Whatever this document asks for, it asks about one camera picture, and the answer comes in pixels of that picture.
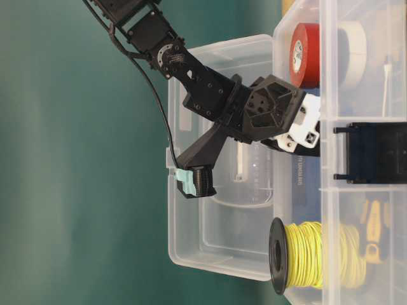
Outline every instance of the yellow wire spool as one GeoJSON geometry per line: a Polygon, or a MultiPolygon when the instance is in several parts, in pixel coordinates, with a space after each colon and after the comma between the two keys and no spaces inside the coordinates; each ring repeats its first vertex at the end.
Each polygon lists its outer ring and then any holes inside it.
{"type": "MultiPolygon", "coordinates": [[[[319,222],[284,226],[280,219],[270,229],[270,271],[278,294],[289,287],[322,288],[322,231],[319,222]]],[[[366,279],[366,260],[359,255],[359,233],[340,226],[341,284],[357,288],[366,279]]]]}

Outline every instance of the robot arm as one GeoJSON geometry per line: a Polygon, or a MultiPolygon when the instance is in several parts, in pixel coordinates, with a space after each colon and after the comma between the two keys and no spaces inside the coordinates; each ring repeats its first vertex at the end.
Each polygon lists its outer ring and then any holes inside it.
{"type": "Polygon", "coordinates": [[[178,188],[185,197],[216,194],[212,169],[228,137],[246,144],[261,141],[271,149],[294,154],[319,155],[319,106],[313,107],[311,96],[304,91],[275,76],[259,78],[247,87],[238,75],[230,79],[204,66],[188,52],[184,39],[158,9],[161,0],[93,0],[110,25],[88,1],[92,0],[83,0],[123,54],[147,60],[166,79],[177,78],[188,92],[183,105],[214,122],[174,160],[178,188]],[[146,6],[149,12],[125,30],[124,26],[146,6]],[[123,47],[115,36],[116,29],[138,53],[123,47]]]}

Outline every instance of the black wire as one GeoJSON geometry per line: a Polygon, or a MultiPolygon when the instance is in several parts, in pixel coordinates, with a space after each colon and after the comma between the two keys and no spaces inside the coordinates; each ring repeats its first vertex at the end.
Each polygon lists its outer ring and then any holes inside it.
{"type": "Polygon", "coordinates": [[[151,82],[150,78],[148,77],[146,71],[144,71],[144,69],[134,59],[134,58],[147,59],[147,57],[144,58],[143,55],[138,55],[136,53],[128,52],[123,47],[123,45],[117,40],[117,38],[115,36],[116,27],[114,26],[114,24],[111,23],[110,26],[108,27],[103,22],[103,20],[98,16],[96,11],[90,6],[88,0],[83,0],[83,2],[86,4],[87,8],[91,11],[92,15],[99,21],[99,23],[103,26],[103,28],[109,33],[109,37],[110,37],[112,43],[115,45],[115,47],[117,47],[117,49],[120,52],[122,52],[122,54],[124,54],[124,56],[126,56],[132,62],[132,64],[139,70],[139,72],[141,73],[141,75],[144,77],[147,84],[149,85],[151,91],[153,92],[153,95],[154,95],[154,98],[155,98],[156,103],[158,105],[158,108],[159,108],[159,110],[160,110],[160,112],[162,114],[162,118],[163,118],[163,121],[164,121],[165,128],[167,129],[172,161],[174,162],[176,168],[179,168],[177,157],[176,157],[176,154],[175,154],[174,140],[172,138],[171,128],[170,128],[170,125],[169,125],[169,122],[168,122],[168,119],[167,119],[167,115],[165,114],[165,111],[164,111],[163,104],[161,102],[160,96],[158,95],[157,90],[154,87],[153,82],[151,82]]]}

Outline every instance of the clear plastic container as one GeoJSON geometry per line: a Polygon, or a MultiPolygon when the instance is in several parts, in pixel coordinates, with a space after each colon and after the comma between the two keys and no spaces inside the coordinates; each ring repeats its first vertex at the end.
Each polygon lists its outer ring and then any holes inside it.
{"type": "MultiPolygon", "coordinates": [[[[289,288],[286,297],[291,303],[404,304],[407,186],[334,180],[335,173],[345,172],[346,143],[333,128],[351,122],[407,120],[405,0],[297,0],[273,39],[248,37],[197,48],[193,53],[228,76],[241,74],[247,85],[268,75],[272,67],[273,74],[289,81],[291,37],[300,22],[316,22],[321,27],[321,88],[314,91],[322,98],[321,158],[290,156],[257,144],[242,148],[229,141],[214,173],[219,194],[186,201],[176,191],[167,152],[170,256],[183,266],[269,280],[267,239],[273,217],[286,224],[320,220],[324,287],[289,288]],[[258,171],[253,165],[266,170],[258,171]],[[379,244],[385,255],[380,261],[367,259],[364,285],[349,288],[341,281],[340,230],[343,226],[356,230],[360,257],[365,257],[364,207],[374,201],[384,207],[380,213],[385,216],[379,217],[382,223],[373,227],[387,230],[379,244]]],[[[209,123],[181,107],[185,93],[179,83],[171,81],[169,91],[169,117],[181,152],[209,123]]]]}
{"type": "MultiPolygon", "coordinates": [[[[203,64],[245,85],[272,73],[273,40],[246,37],[191,50],[203,64]]],[[[210,128],[210,122],[186,110],[186,92],[175,79],[169,84],[169,119],[177,153],[210,128]]],[[[169,175],[169,254],[182,266],[267,281],[268,232],[273,219],[275,168],[284,155],[261,144],[228,139],[214,169],[217,195],[186,200],[177,190],[167,151],[169,175]]]]}
{"type": "MultiPolygon", "coordinates": [[[[297,0],[274,32],[274,74],[289,81],[287,54],[295,27],[300,22],[321,27],[321,188],[310,186],[308,192],[320,198],[324,288],[287,289],[294,305],[406,303],[407,186],[352,185],[333,179],[346,166],[345,139],[333,133],[334,127],[407,119],[405,6],[404,0],[297,0]],[[347,39],[354,38],[347,36],[355,33],[359,40],[351,47],[347,39]],[[357,51],[363,48],[365,54],[357,51]],[[364,285],[349,288],[341,281],[340,228],[357,229],[359,257],[366,257],[367,201],[378,201],[384,209],[383,222],[372,226],[383,232],[388,228],[379,244],[384,255],[376,262],[366,259],[364,285]]],[[[311,220],[295,212],[302,202],[295,194],[293,189],[291,201],[274,203],[275,216],[286,224],[311,220]]]]}

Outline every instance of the black spool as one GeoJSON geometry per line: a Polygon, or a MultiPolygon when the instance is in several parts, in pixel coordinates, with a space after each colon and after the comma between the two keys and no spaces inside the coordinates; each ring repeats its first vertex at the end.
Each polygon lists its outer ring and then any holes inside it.
{"type": "Polygon", "coordinates": [[[268,260],[274,290],[283,295],[288,281],[288,244],[286,228],[279,218],[274,218],[270,227],[268,260]]]}

